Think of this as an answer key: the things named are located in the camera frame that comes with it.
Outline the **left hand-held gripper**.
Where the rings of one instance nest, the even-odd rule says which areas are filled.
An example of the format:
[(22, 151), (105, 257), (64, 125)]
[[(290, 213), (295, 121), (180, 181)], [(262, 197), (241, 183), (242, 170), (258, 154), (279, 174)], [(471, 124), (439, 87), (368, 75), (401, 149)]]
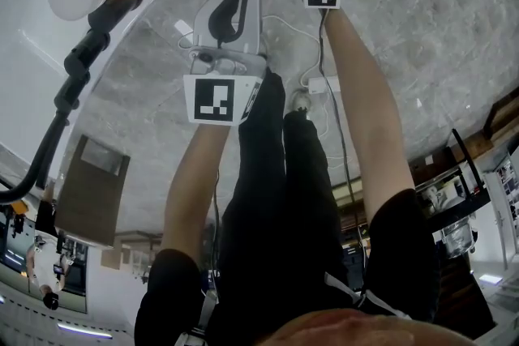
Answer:
[[(258, 53), (261, 0), (207, 0), (195, 17), (190, 72), (183, 76), (189, 122), (238, 126), (246, 121), (267, 69)], [(234, 52), (220, 48), (230, 45)]]

